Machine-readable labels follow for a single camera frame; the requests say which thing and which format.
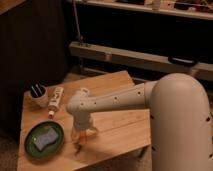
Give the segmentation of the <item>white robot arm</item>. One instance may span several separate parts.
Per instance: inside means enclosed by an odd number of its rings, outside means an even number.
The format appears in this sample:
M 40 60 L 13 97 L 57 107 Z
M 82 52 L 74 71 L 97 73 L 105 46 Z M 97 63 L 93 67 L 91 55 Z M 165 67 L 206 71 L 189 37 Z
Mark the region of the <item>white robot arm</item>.
M 213 171 L 210 104 L 190 75 L 168 74 L 101 96 L 80 88 L 66 106 L 77 132 L 92 126 L 93 112 L 142 108 L 150 110 L 152 171 Z

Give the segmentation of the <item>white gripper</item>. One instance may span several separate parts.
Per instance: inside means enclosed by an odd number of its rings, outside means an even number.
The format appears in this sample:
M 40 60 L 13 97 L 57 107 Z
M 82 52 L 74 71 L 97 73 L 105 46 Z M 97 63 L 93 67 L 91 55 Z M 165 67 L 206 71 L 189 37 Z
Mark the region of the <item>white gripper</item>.
M 73 143 L 79 142 L 80 131 L 86 130 L 86 136 L 96 136 L 99 130 L 92 126 L 92 118 L 90 115 L 84 117 L 75 117 L 73 119 L 73 128 L 71 130 L 71 140 Z

